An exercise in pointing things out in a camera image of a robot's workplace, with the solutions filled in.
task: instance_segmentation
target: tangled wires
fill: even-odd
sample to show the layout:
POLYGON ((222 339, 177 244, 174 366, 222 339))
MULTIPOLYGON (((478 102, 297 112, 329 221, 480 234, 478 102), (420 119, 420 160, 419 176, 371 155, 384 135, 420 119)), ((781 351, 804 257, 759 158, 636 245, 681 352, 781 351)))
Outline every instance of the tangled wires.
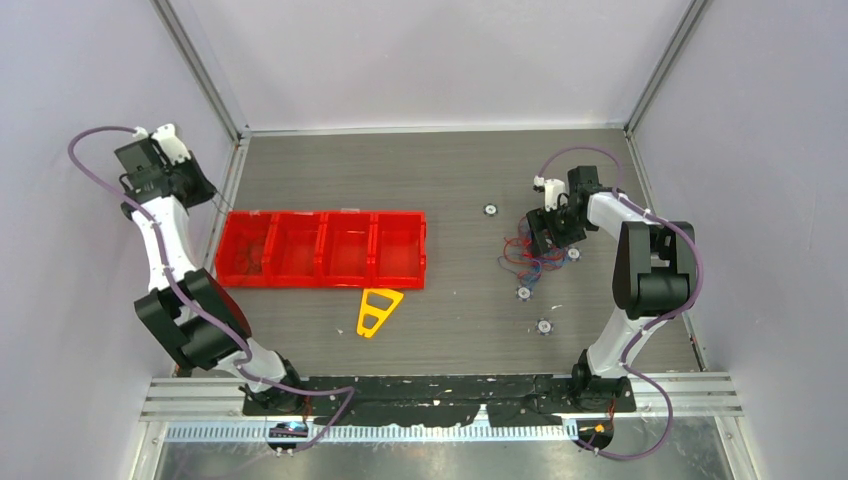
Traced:
POLYGON ((527 217, 518 221, 518 236, 504 238, 503 255, 498 257, 498 266, 518 278, 522 287, 532 289, 542 278, 542 272, 559 270, 568 260, 565 248, 552 248, 546 255, 533 258, 530 253, 530 224, 527 217))

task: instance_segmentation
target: yellow plastic part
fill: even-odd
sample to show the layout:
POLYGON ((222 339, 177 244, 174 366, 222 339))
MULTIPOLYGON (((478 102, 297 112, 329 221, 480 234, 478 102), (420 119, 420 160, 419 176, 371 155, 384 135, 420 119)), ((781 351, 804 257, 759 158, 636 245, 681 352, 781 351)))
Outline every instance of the yellow plastic part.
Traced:
POLYGON ((377 330, 383 326, 383 322, 385 322, 386 319, 389 318, 389 315, 395 311, 395 308, 400 305, 401 300, 403 300, 403 294, 401 292, 390 290, 388 288, 366 288, 362 292, 362 304, 359 306, 359 321, 356 322, 356 334, 365 338, 373 337, 374 334, 377 333, 377 330), (392 304, 385 310, 369 305, 368 297, 371 295, 388 298, 392 301, 392 304), (377 319, 377 322, 371 328, 365 327, 365 319, 368 316, 372 316, 377 319))

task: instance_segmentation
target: white wall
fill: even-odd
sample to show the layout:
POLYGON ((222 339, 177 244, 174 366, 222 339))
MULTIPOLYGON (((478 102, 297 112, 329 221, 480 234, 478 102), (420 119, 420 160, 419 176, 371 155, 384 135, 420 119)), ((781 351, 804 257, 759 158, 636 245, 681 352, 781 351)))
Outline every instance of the white wall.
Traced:
POLYGON ((658 208, 695 225, 695 325, 766 478, 844 478, 848 4, 713 2, 637 131, 658 208))
MULTIPOLYGON (((218 184, 231 149, 148 0, 4 1, 0 65, 0 478, 115 480, 170 362, 132 308, 141 236, 66 145, 92 126, 176 122, 218 184)), ((115 180, 112 150, 130 140, 78 151, 115 180)), ((196 246, 211 213, 192 211, 196 246)))
POLYGON ((689 2, 176 3, 253 130, 308 130, 623 124, 689 2))

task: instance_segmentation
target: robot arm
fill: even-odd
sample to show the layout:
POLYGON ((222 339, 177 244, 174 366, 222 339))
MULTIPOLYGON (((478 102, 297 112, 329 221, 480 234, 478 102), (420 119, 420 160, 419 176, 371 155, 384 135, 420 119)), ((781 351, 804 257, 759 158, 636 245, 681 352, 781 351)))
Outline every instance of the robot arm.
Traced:
MULTIPOLYGON (((659 315, 682 306, 695 288, 695 259, 682 239, 671 229, 647 220, 622 203, 627 196, 613 192, 598 181, 596 167, 581 166, 568 172, 568 202, 549 202, 548 189, 562 182, 534 180, 544 188, 545 207, 528 212, 531 252, 545 254, 552 246, 567 247, 586 238, 586 231, 604 230, 618 242, 612 291, 616 308, 600 338, 584 351, 572 371, 585 387, 592 378, 626 377, 621 357, 630 341, 641 332, 629 350, 630 364, 648 338, 665 322, 650 329, 645 325, 659 315)), ((694 238, 692 226, 672 222, 694 238)))
POLYGON ((150 263, 148 294, 135 302, 142 323, 181 369, 223 370, 243 378, 245 392, 264 408, 293 411, 301 398, 245 378, 241 364, 252 375, 298 387, 291 364, 276 352, 262 348, 251 337, 250 325, 235 301, 204 268, 194 261, 188 241, 188 209, 211 200, 215 187, 206 179, 193 154, 176 136, 173 125, 148 135, 138 129, 136 141, 115 151, 126 170, 125 193, 152 214, 164 238, 171 273, 188 298, 214 315, 247 342, 252 358, 219 328, 191 315, 172 291, 162 266, 159 245, 150 222, 124 203, 122 210, 138 226, 150 263))

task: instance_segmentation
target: yellow triangular object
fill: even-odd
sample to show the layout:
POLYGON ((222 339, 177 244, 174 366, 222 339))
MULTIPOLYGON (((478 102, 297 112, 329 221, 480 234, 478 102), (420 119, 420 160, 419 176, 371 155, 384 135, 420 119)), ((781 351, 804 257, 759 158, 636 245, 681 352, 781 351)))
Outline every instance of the yellow triangular object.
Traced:
POLYGON ((395 308, 400 305, 401 300, 403 300, 403 294, 401 292, 389 290, 388 288, 366 288, 363 290, 362 304, 359 306, 359 321, 356 322, 357 335, 365 338, 373 337, 374 334, 377 333, 377 330, 383 326, 383 322, 385 322, 386 319, 389 318, 389 315, 395 311, 395 308), (392 301, 392 304, 385 310, 369 305, 368 297, 371 295, 379 295, 381 297, 388 298, 392 301), (375 317, 377 319, 377 323, 375 323, 371 328, 365 328, 365 318, 369 315, 375 317))

